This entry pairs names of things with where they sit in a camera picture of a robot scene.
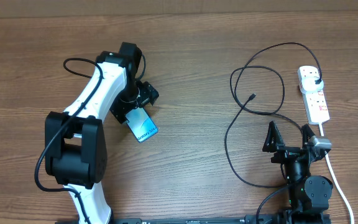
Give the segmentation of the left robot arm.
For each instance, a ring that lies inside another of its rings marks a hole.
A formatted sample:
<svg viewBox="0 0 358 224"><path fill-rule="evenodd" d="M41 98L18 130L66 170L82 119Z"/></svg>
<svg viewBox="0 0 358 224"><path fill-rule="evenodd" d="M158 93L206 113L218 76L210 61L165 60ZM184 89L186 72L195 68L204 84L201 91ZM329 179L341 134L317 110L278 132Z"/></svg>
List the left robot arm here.
<svg viewBox="0 0 358 224"><path fill-rule="evenodd" d="M104 120L111 113L128 125L138 142L158 133L144 109L159 93L137 74L145 57L136 44L123 42L118 52L101 52L90 63L94 73L79 97L63 112L45 119L45 148L34 170L44 192L68 192L79 214L76 223L113 223L104 196L108 152Z"/></svg>

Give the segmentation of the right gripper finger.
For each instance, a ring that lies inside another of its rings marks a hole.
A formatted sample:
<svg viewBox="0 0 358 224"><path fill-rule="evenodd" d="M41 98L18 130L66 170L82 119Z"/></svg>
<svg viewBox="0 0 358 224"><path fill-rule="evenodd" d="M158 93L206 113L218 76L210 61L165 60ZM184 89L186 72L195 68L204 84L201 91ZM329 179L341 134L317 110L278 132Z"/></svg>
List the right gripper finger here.
<svg viewBox="0 0 358 224"><path fill-rule="evenodd" d="M303 146L307 145L309 140L315 135L315 133L310 128L309 124L305 124L301 127L301 133L302 133Z"/></svg>
<svg viewBox="0 0 358 224"><path fill-rule="evenodd" d="M274 121L269 122L267 137L262 147L263 152L277 152L285 146L282 135Z"/></svg>

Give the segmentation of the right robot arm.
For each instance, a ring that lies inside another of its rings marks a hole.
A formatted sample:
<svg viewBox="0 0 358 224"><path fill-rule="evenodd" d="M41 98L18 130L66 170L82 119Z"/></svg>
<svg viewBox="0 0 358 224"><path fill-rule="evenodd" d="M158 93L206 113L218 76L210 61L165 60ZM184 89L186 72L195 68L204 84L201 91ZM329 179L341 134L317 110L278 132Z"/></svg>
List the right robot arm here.
<svg viewBox="0 0 358 224"><path fill-rule="evenodd" d="M272 152L271 162L280 164L286 178L286 186L269 195L272 198L287 191L290 207L272 215L273 223L330 223L329 208L333 183L321 175L311 175L310 165L320 161L332 149L331 141L317 136L309 125L301 127L302 146L290 147L285 142L275 122L270 122L262 150Z"/></svg>

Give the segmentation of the Galaxy smartphone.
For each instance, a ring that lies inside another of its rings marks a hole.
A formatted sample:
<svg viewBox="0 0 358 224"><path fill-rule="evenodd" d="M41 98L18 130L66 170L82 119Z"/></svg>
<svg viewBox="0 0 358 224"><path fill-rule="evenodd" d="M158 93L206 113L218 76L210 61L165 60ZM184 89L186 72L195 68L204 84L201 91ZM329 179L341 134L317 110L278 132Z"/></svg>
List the Galaxy smartphone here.
<svg viewBox="0 0 358 224"><path fill-rule="evenodd" d="M126 114L127 125L133 135L142 143L158 133L158 127L143 108L136 108Z"/></svg>

